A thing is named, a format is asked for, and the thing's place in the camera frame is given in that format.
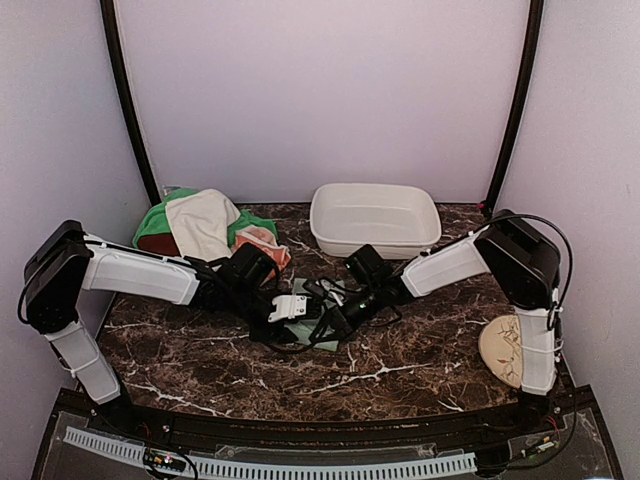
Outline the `mint green panda towel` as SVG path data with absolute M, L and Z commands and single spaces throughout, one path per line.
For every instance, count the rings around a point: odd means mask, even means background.
M 308 291 L 303 288 L 303 284 L 305 281 L 306 278 L 295 278 L 293 280 L 292 292 L 297 295 L 308 294 Z M 345 293 L 343 293 L 336 287 L 331 287 L 327 280 L 321 280 L 320 283 L 323 288 L 328 291 L 329 297 L 325 300 L 326 307 L 333 307 L 343 304 L 346 296 Z M 317 326 L 318 322 L 319 318 L 300 319 L 297 323 L 286 323 L 285 327 L 297 337 L 296 342 L 298 344 L 309 345 L 310 335 Z M 334 340 L 316 344 L 314 348 L 329 352 L 336 352 L 338 349 L 338 345 L 339 342 L 337 340 Z

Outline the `white plastic basin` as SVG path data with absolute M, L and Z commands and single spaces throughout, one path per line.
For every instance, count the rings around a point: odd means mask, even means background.
M 370 244 L 385 259 L 411 259 L 442 234 L 439 212 L 426 191 L 391 184 L 323 185 L 312 198 L 309 223 L 321 251 L 341 258 Z

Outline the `cream white towel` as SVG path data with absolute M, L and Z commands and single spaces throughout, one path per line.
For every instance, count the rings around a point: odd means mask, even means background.
M 229 257 L 228 227 L 240 211 L 214 189 L 171 200 L 165 207 L 167 221 L 182 257 L 213 261 Z

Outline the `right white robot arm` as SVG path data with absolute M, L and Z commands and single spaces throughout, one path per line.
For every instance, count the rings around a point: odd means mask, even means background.
M 559 249 L 531 226 L 533 219 L 502 210 L 476 230 L 415 257 L 401 269 L 393 269 L 365 245 L 346 260 L 360 290 L 324 317 L 343 339 L 385 308 L 471 277 L 492 275 L 514 311 L 484 326 L 479 352 L 502 382 L 531 395 L 510 413 L 511 426 L 530 434 L 549 416 L 549 405 L 541 396 L 556 381 L 562 348 L 559 314 L 569 286 L 560 278 Z

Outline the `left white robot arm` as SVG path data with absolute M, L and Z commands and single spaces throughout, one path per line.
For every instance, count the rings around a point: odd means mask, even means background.
M 103 421 L 120 436 L 131 436 L 141 427 L 140 412 L 120 398 L 124 389 L 115 371 L 81 321 L 80 293 L 112 291 L 231 311 L 249 325 L 254 340 L 270 343 L 281 340 L 285 321 L 307 312 L 303 296 L 262 289 L 278 274 L 275 261 L 251 244 L 210 262 L 168 257 L 106 242 L 67 220 L 26 264 L 17 315 L 48 340 L 90 399 L 103 405 Z

